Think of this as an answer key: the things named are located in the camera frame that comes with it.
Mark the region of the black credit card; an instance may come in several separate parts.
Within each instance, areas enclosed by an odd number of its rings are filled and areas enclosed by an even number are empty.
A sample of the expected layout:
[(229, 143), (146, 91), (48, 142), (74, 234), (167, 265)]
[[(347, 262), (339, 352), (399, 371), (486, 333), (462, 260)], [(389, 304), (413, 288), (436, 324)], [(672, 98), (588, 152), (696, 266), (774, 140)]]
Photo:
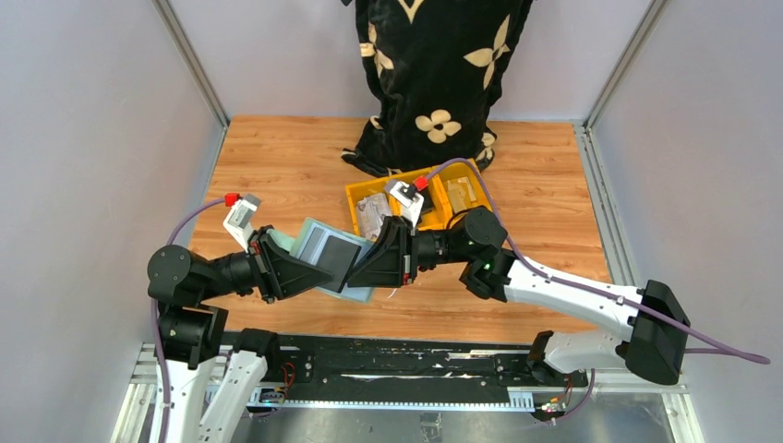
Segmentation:
[(319, 269), (328, 271), (331, 278), (321, 285), (325, 292), (339, 294), (347, 279), (348, 271), (354, 266), (361, 246), (341, 237), (330, 235), (326, 238), (316, 261)]

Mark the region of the green card holder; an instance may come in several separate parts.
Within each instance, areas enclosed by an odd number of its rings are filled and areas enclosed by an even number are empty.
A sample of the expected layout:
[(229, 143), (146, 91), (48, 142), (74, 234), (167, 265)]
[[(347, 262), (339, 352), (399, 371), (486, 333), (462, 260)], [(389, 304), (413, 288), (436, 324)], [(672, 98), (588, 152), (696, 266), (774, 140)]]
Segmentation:
[(353, 302), (370, 301), (372, 288), (351, 287), (347, 279), (349, 270), (373, 246), (372, 241), (312, 218), (305, 219), (297, 237), (272, 229), (271, 238), (292, 257), (332, 274), (330, 281), (317, 287), (318, 291)]

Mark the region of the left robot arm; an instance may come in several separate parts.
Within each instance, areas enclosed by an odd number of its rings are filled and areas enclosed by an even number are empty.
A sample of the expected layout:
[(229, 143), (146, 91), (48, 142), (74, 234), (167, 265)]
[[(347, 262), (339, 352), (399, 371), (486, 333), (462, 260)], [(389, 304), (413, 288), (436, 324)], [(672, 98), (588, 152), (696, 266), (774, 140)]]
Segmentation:
[(269, 226), (252, 232), (247, 249), (206, 259), (184, 246), (165, 245), (148, 264), (148, 295), (157, 357), (152, 442), (227, 442), (260, 381), (283, 379), (290, 389), (295, 365), (282, 356), (280, 337), (243, 329), (210, 404), (206, 388), (223, 343), (227, 310), (207, 300), (259, 291), (268, 303), (329, 282), (331, 272), (292, 257)]

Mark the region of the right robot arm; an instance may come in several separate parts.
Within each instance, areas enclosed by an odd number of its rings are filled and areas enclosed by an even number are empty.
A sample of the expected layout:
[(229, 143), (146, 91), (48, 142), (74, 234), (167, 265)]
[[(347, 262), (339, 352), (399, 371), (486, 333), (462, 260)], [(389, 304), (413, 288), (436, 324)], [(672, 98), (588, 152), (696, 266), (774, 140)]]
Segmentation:
[(596, 326), (582, 333), (538, 333), (527, 358), (535, 383), (550, 385), (582, 369), (616, 368), (658, 385), (679, 382), (690, 320), (667, 284), (621, 286), (548, 268), (504, 247), (507, 235), (485, 207), (467, 210), (446, 229), (423, 232), (391, 216), (345, 283), (399, 288), (420, 271), (463, 263), (459, 280), (480, 299), (539, 305)]

